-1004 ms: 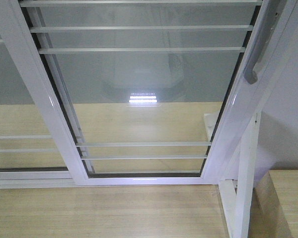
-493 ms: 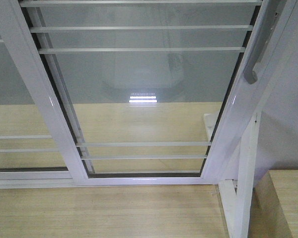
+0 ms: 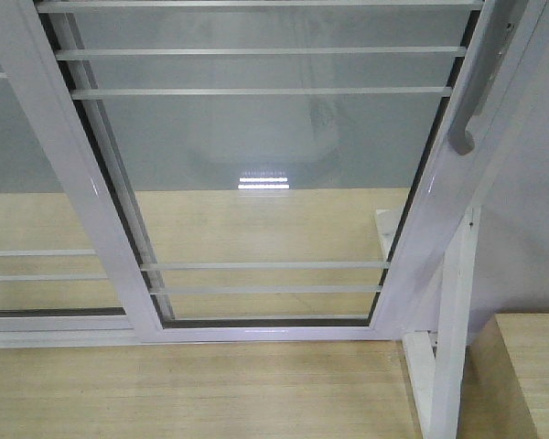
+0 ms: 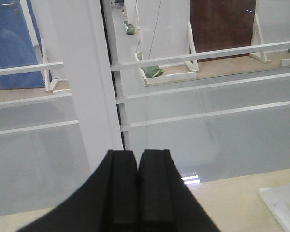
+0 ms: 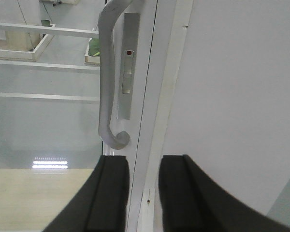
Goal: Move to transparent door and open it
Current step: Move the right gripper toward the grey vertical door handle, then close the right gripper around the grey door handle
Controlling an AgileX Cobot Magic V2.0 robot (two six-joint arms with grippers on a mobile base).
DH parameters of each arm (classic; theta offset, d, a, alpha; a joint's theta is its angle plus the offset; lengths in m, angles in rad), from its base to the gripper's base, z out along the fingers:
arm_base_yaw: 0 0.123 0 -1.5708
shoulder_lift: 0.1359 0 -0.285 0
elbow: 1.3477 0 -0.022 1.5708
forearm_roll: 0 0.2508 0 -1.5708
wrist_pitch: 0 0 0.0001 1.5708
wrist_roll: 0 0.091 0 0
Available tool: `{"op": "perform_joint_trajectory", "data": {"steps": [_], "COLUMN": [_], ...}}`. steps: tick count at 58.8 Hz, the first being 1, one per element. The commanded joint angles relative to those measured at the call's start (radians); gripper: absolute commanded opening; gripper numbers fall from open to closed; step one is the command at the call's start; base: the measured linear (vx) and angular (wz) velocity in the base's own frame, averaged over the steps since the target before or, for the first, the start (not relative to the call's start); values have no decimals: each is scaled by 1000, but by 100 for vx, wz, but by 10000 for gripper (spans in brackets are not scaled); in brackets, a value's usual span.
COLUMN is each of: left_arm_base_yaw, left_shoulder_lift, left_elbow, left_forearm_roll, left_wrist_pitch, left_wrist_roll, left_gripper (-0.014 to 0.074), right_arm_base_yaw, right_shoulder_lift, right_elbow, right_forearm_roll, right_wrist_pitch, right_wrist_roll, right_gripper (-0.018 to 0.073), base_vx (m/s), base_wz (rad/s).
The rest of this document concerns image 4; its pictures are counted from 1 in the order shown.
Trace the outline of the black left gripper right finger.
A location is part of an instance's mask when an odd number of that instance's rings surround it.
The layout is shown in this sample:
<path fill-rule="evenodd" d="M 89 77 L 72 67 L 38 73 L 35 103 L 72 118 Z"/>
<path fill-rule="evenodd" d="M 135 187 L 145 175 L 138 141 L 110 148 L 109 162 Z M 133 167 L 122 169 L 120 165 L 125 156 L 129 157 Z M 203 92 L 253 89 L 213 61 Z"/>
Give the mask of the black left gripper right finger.
<path fill-rule="evenodd" d="M 220 230 L 184 184 L 169 150 L 145 150 L 138 179 L 139 231 Z"/>

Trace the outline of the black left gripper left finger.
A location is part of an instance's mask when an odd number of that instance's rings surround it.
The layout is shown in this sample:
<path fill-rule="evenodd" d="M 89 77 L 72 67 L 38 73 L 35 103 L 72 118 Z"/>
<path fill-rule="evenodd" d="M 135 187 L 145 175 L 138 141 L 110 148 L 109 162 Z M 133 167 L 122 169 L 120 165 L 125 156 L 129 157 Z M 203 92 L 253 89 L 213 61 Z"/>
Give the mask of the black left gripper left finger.
<path fill-rule="evenodd" d="M 109 150 L 69 198 L 21 232 L 137 231 L 137 164 L 132 151 Z"/>

